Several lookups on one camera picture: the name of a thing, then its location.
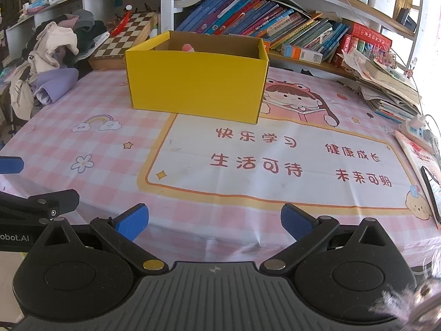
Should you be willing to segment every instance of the pink checkered tablecloth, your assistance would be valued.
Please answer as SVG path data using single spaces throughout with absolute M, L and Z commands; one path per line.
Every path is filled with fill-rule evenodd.
M 413 173 L 393 136 L 396 124 L 373 113 L 351 91 L 332 81 L 275 68 L 270 68 L 268 79 L 308 86 L 337 116 L 339 129 L 386 141 Z M 73 188 L 81 201 L 66 217 L 76 224 L 114 217 L 145 203 L 149 226 L 136 243 L 169 264 L 175 260 L 259 264 L 290 245 L 293 239 L 281 227 L 279 211 L 195 202 L 138 188 L 137 176 L 169 117 L 132 109 L 125 71 L 92 72 L 61 100 L 42 109 L 2 149 L 1 155 L 20 156 L 25 168 L 19 175 L 0 176 L 0 190 L 28 197 Z M 341 224 L 358 224 L 363 215 L 335 217 Z M 420 220 L 410 212 L 378 212 L 375 217 L 410 266 L 429 260 L 433 249 L 441 246 L 433 218 Z

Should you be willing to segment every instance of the pile of clothes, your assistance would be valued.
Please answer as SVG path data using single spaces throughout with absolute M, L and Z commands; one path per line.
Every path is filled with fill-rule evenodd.
M 43 105 L 68 92 L 79 77 L 76 56 L 94 48 L 96 39 L 105 34 L 104 23 L 84 9 L 38 26 L 10 79 L 10 102 L 16 116 L 29 120 Z

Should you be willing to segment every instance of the purple book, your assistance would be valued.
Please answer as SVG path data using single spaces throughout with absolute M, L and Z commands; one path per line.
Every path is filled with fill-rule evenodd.
M 223 3 L 215 12 L 213 12 L 210 16 L 208 16 L 205 21 L 202 23 L 202 25 L 199 26 L 199 28 L 196 30 L 196 33 L 204 33 L 206 29 L 213 26 L 215 21 L 217 20 L 217 16 L 225 9 L 227 8 L 233 0 L 226 0 L 225 3 Z

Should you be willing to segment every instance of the star illustration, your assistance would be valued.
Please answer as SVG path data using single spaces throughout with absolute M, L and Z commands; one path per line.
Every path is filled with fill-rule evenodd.
M 162 170 L 159 173 L 157 173 L 156 176 L 158 177 L 159 180 L 161 180 L 162 178 L 165 178 L 167 174 L 165 174 L 165 172 Z

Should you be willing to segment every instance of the beige floor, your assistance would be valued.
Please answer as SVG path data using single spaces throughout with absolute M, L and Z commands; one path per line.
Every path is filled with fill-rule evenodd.
M 18 252 L 0 252 L 0 321 L 17 322 L 21 318 L 12 293 L 12 279 L 22 260 L 23 256 Z

